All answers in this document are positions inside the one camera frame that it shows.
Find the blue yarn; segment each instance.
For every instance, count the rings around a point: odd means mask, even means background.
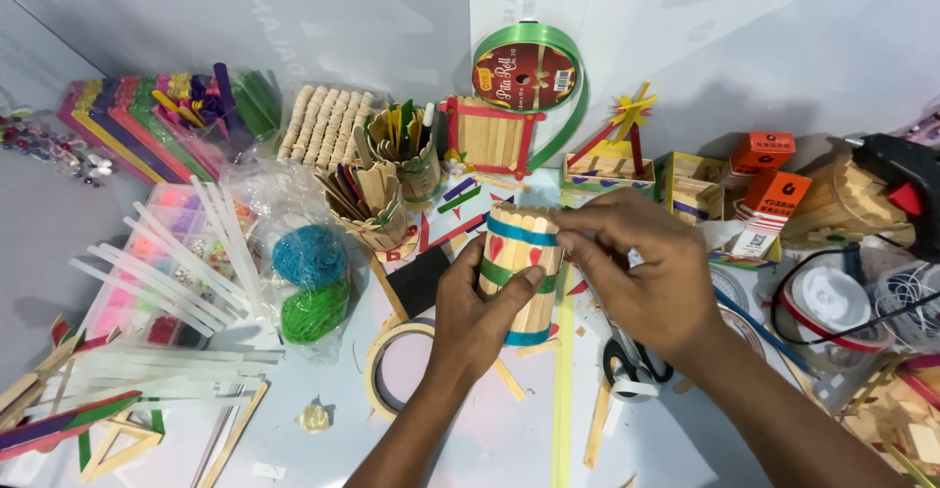
[[[314,224],[281,237],[275,244],[272,264],[292,284],[316,289],[342,277],[346,252],[333,231]]]

